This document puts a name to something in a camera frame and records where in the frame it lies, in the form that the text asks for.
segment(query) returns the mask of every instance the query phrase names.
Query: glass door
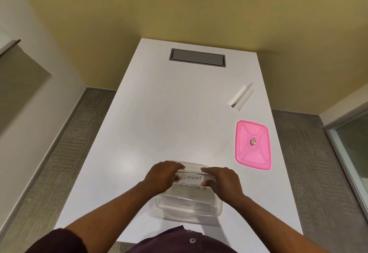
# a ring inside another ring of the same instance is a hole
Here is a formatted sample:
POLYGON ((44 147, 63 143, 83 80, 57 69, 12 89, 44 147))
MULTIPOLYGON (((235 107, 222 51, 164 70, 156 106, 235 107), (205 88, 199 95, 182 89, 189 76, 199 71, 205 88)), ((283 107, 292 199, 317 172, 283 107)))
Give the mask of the glass door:
POLYGON ((368 219, 368 111, 326 132, 368 219))

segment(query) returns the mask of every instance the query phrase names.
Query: purple shirt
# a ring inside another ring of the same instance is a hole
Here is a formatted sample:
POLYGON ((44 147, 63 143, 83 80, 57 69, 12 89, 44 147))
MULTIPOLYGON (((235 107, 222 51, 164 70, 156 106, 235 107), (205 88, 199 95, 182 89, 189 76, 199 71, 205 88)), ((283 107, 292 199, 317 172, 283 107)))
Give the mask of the purple shirt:
MULTIPOLYGON (((87 253, 82 239, 66 229, 56 229, 36 241, 26 253, 87 253)), ((183 226, 137 243, 129 253, 236 253, 226 244, 183 226)))

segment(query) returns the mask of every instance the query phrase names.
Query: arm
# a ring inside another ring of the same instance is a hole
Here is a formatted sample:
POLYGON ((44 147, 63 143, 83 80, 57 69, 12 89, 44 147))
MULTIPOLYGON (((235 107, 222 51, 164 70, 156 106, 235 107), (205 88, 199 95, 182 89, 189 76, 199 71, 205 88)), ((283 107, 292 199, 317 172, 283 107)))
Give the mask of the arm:
POLYGON ((129 225, 138 211, 154 196, 171 187, 180 163, 165 161, 154 165, 145 179, 119 197, 77 219, 66 229, 79 236, 88 253, 105 253, 129 225))
POLYGON ((216 178, 216 182, 204 181, 202 185, 210 186, 221 200, 232 206, 271 253, 327 252, 245 196, 233 170, 213 167, 202 171, 216 178))

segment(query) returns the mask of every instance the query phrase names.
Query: carpeted floor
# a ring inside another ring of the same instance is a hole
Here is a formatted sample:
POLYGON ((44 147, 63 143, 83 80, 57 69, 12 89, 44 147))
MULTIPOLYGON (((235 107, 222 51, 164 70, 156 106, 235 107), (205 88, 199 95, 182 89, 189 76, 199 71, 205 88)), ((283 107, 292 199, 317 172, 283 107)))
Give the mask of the carpeted floor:
MULTIPOLYGON (((115 92, 89 88, 0 243, 22 253, 51 231, 115 92)), ((331 252, 368 252, 368 223, 318 116, 273 111, 304 234, 331 252)), ((132 244, 115 243, 110 253, 132 244)))

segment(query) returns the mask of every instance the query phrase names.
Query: table top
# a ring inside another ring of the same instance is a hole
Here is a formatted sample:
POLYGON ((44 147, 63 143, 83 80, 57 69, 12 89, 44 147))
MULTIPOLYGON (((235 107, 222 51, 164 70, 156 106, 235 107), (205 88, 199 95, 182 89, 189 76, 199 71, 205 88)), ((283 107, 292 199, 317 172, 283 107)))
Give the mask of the table top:
MULTIPOLYGON (((164 160, 229 167, 255 202, 302 233, 257 55, 182 43, 141 39, 55 228, 119 196, 164 160), (169 61, 172 48, 226 56, 226 67, 169 61), (228 102, 243 85, 255 90, 241 111, 228 102), (272 167, 259 170, 235 160, 239 120, 269 129, 272 167)), ((151 217, 153 201, 118 241, 137 243, 167 229, 214 237, 238 252, 268 252, 249 225, 223 204, 219 227, 151 217)))

